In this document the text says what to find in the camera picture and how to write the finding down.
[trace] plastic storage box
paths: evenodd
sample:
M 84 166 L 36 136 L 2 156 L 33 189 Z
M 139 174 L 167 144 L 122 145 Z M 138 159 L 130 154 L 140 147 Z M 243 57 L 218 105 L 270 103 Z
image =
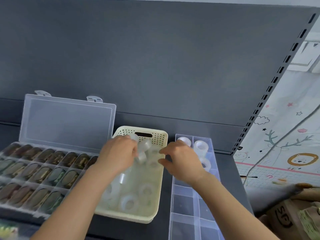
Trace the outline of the plastic storage box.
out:
M 210 138 L 202 138 L 176 134 L 187 137 L 194 142 L 205 141 L 209 145 L 206 159 L 210 161 L 209 172 L 219 177 L 219 171 Z M 201 196 L 188 184 L 173 177 L 171 192 L 171 210 L 169 225 L 169 240 L 224 240 L 222 233 L 215 222 L 208 206 Z
M 47 218 L 111 138 L 116 105 L 95 96 L 82 101 L 36 93 L 25 96 L 15 143 L 38 151 L 30 157 L 20 157 L 18 151 L 0 154 L 0 207 Z M 40 153 L 47 149 L 57 157 L 41 160 Z M 65 160 L 69 153 L 74 153 L 72 159 Z
M 140 135 L 139 141 L 142 141 L 143 139 L 150 139 L 153 145 L 158 145 L 160 146 L 160 148 L 167 146 L 168 133 L 166 133 L 163 130 L 139 128 L 132 126 L 121 126 L 115 131 L 113 137 L 133 133 Z M 164 155 L 158 154 L 158 157 L 155 158 L 155 160 L 147 161 L 147 163 L 142 165 L 139 165 L 137 161 L 134 161 L 133 166 L 129 170 L 127 170 L 131 171 L 128 175 L 129 178 L 124 178 L 126 182 L 121 186 L 120 189 L 120 195 L 122 196 L 125 196 L 126 193 L 138 196 L 141 189 L 139 189 L 137 185 L 143 184 L 146 186 L 151 186 L 154 191 L 151 201 L 148 201 L 147 204 L 143 205 L 143 202 L 141 201 L 141 199 L 139 199 L 138 209 L 135 214 L 132 214 L 120 212 L 119 210 L 117 210 L 117 208 L 116 210 L 110 209 L 111 203 L 109 204 L 102 197 L 95 210 L 95 214 L 132 222 L 139 222 L 145 224 L 150 223 L 158 212 L 160 202 L 163 166 L 158 163 L 159 158 L 164 158 Z

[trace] clear plastic lid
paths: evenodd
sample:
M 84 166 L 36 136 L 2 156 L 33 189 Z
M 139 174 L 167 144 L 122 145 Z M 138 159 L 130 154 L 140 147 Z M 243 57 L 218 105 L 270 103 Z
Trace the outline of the clear plastic lid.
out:
M 26 94 L 19 141 L 99 153 L 115 112 L 115 104 Z

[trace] cream plastic basket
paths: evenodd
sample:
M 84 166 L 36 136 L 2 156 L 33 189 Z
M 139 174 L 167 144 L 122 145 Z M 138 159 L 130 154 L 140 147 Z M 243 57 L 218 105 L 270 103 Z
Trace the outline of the cream plastic basket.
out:
M 147 133 L 152 135 L 152 137 L 139 136 L 139 141 L 142 141 L 143 139 L 150 139 L 152 141 L 152 144 L 160 145 L 162 148 L 167 146 L 168 133 L 158 129 L 147 129 L 147 128 L 140 128 L 140 127 L 133 127 L 133 126 L 121 126 L 116 130 L 112 138 L 118 135 L 128 135 L 135 132 Z M 102 210 L 101 208 L 96 209 L 94 213 L 98 215 L 108 216 L 108 217 L 122 219 L 126 221 L 131 221 L 131 222 L 139 222 L 144 224 L 150 223 L 158 213 L 158 209 L 159 209 L 162 174 L 163 174 L 163 168 L 161 169 L 161 173 L 159 174 L 160 176 L 158 178 L 159 187 L 158 187 L 158 191 L 156 192 L 156 203 L 155 203 L 154 212 L 152 215 L 139 216 L 139 215 L 127 214 L 127 213 L 122 213 L 122 212 L 108 210 L 108 209 Z

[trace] right hand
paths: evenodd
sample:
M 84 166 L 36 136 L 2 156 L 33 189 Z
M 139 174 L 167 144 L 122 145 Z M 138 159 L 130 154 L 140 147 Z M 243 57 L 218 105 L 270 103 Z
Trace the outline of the right hand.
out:
M 191 186 L 206 174 L 195 151 L 182 140 L 170 142 L 159 153 L 170 155 L 172 162 L 164 158 L 159 159 L 158 162 L 175 178 Z

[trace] cartoon deer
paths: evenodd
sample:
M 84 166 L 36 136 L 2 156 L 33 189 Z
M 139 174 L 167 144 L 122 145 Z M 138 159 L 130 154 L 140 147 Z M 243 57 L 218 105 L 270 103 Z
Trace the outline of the cartoon deer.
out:
M 276 138 L 276 137 L 278 137 L 278 136 L 271 137 L 273 133 L 274 133 L 274 132 L 272 132 L 272 130 L 270 130 L 269 134 L 266 134 L 266 135 L 269 137 L 269 140 L 264 140 L 264 141 L 270 142 L 271 144 L 268 144 L 268 148 L 262 149 L 262 150 L 260 151 L 260 153 L 266 154 L 266 153 L 270 150 L 270 148 L 274 146 L 275 143 L 272 141 L 272 139 L 274 139 L 274 138 Z M 273 165 L 275 164 L 275 162 L 277 161 L 277 159 L 278 159 L 278 157 L 280 156 L 280 153 L 281 153 L 282 151 L 287 151 L 287 150 L 289 150 L 288 147 L 290 147 L 290 146 L 301 146 L 300 143 L 302 143 L 303 141 L 310 141 L 310 140 L 312 140 L 312 139 L 310 139 L 311 137 L 313 137 L 313 136 L 312 136 L 312 135 L 311 135 L 311 136 L 306 136 L 306 138 L 304 138 L 302 141 L 299 141 L 299 140 L 297 139 L 297 142 L 294 143 L 294 144 L 290 144 L 290 145 L 289 145 L 289 143 L 287 142 L 286 145 L 276 146 L 275 148 L 272 149 L 272 151 L 269 153 L 269 155 L 268 155 L 265 159 L 263 159 L 263 161 L 261 162 L 261 164 L 262 164 L 262 165 L 267 165 L 267 166 L 273 166 Z

